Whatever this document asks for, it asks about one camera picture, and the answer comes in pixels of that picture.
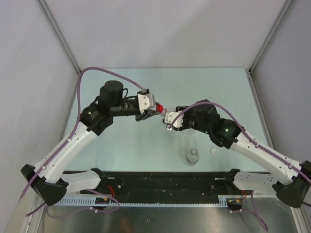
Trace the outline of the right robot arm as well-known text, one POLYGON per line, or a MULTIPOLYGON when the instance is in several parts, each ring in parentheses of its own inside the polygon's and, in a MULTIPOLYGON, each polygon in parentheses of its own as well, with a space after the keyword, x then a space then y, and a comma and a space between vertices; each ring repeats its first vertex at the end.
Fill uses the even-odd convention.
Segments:
POLYGON ((300 208, 311 186, 311 163, 293 160, 264 145, 233 117, 220 117, 221 105, 202 100, 187 107, 177 107, 177 115, 168 123, 168 129, 194 129, 205 133, 218 147, 235 151, 267 170, 266 174, 236 170, 233 178, 224 182, 230 195, 250 190, 276 195, 284 204, 300 208))

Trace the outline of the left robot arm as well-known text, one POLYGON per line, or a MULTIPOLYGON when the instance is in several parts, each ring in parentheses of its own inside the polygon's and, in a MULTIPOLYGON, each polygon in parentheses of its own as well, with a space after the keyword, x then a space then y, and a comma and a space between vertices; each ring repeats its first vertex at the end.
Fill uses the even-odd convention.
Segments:
POLYGON ((52 206, 65 195, 93 190, 102 194, 107 190, 107 176, 98 168, 86 172, 64 174, 66 167, 80 151, 113 124, 115 117, 134 116, 137 122, 159 115, 163 106, 155 101, 149 90, 134 97, 123 95, 125 88, 119 81, 107 81, 99 95, 79 115, 72 131, 57 147, 35 166, 21 169, 31 188, 52 206))

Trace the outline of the red bottle cap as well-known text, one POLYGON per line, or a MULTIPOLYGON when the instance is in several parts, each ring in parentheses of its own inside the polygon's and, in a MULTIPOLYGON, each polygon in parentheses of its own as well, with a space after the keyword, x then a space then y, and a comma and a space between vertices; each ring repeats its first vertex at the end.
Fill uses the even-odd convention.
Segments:
POLYGON ((156 111, 162 112, 163 111, 163 106, 161 104, 156 106, 156 111))

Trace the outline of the clear bottle red label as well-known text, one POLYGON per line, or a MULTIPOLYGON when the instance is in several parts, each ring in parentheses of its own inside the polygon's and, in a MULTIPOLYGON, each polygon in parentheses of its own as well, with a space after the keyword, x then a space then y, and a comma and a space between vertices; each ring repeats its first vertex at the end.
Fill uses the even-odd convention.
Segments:
POLYGON ((176 106, 163 107, 161 111, 161 116, 164 117, 166 113, 175 112, 176 106))

